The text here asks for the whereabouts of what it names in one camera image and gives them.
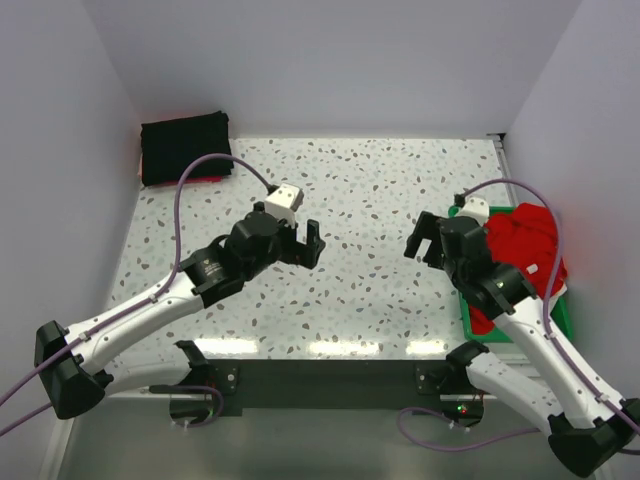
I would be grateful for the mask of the red t-shirt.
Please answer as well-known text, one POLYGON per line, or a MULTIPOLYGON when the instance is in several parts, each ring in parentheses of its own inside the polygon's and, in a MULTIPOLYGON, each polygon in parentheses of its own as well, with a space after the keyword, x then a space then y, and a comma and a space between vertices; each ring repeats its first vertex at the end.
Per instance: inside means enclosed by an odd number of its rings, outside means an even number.
MULTIPOLYGON (((558 240, 555 223, 547 209, 530 203, 523 203, 516 208, 490 207, 490 217, 485 227, 488 229, 487 243, 494 261, 517 267, 525 277, 525 268, 536 263, 543 270, 550 270, 549 280, 558 240)), ((555 280, 563 280, 566 284, 567 278, 568 271, 561 260, 555 280)), ((572 339, 571 320, 561 298, 557 302, 550 302, 550 308, 553 306, 551 316, 567 338, 572 339)), ((488 338, 498 333, 494 324, 477 308, 466 308, 470 332, 483 340, 494 342, 488 338)))

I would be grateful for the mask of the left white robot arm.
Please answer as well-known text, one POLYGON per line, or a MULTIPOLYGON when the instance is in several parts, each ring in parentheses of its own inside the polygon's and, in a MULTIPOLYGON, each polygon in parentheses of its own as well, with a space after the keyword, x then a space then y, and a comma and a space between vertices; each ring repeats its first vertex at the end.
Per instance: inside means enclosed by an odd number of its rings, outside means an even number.
POLYGON ((194 251, 155 287, 92 319, 42 325, 34 367, 56 416, 66 420, 97 406, 119 381, 107 372, 108 363, 162 327, 240 293, 276 262, 315 268, 326 246, 320 224, 307 222, 305 242, 298 241, 297 228, 258 202, 229 233, 194 251))

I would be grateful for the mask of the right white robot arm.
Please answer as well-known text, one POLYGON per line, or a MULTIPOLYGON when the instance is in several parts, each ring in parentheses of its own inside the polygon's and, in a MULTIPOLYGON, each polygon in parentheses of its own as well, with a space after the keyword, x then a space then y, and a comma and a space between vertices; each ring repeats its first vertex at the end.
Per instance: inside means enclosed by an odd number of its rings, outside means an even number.
POLYGON ((489 393, 534 424, 555 457, 587 478, 636 437, 639 401, 602 379, 564 334, 543 317, 543 302, 522 272, 493 260, 485 229, 472 217, 422 212, 405 256, 422 241, 424 262, 444 271, 468 304, 503 331, 542 378, 537 383, 506 365, 488 347, 468 341, 446 357, 442 384, 459 393, 489 393))

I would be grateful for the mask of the white t-shirt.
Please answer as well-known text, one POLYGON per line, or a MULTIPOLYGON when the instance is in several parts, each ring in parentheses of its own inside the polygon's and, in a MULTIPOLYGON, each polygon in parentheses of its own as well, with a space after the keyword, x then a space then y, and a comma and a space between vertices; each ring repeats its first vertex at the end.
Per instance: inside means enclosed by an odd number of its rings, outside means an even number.
MULTIPOLYGON (((529 282, 535 287, 538 295, 543 297, 546 291, 548 273, 550 270, 543 270, 538 264, 532 263, 525 268, 524 272, 529 282)), ((555 280, 552 287, 550 302, 557 302, 566 292, 567 286, 565 282, 560 279, 555 280)))

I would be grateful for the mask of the folded black t-shirt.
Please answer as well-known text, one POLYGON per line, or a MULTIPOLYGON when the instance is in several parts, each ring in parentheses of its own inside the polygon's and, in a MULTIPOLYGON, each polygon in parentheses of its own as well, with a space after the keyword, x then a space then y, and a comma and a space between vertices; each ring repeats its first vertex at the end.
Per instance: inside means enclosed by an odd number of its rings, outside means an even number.
POLYGON ((231 154, 229 117, 222 111, 141 125, 141 182, 175 184, 184 170, 207 154, 231 154))

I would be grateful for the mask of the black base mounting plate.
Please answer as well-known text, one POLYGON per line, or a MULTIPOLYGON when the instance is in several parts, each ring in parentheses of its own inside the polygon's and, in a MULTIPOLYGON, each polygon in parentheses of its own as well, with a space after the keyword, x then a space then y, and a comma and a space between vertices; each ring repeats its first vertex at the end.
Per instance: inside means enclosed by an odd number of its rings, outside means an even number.
POLYGON ((248 409, 434 410, 466 426, 484 416, 483 395, 443 360, 198 360, 171 394, 174 419, 225 416, 248 409))

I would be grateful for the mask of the aluminium frame rail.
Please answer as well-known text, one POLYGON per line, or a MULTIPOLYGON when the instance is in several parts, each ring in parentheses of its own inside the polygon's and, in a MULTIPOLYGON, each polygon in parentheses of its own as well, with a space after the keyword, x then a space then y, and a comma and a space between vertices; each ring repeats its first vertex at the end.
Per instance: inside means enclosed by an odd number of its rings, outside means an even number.
MULTIPOLYGON (((497 354, 505 364, 530 377, 537 376, 535 369, 521 353, 515 353, 515 347, 498 348, 497 354)), ((184 380, 190 371, 188 360, 184 354, 178 354, 176 348, 165 353, 123 353, 112 361, 106 371, 114 376, 114 381, 106 387, 106 395, 113 396, 124 393, 150 394, 150 388, 156 385, 175 385, 184 380)), ((329 360, 365 360, 357 356, 327 356, 313 357, 311 361, 329 360)))

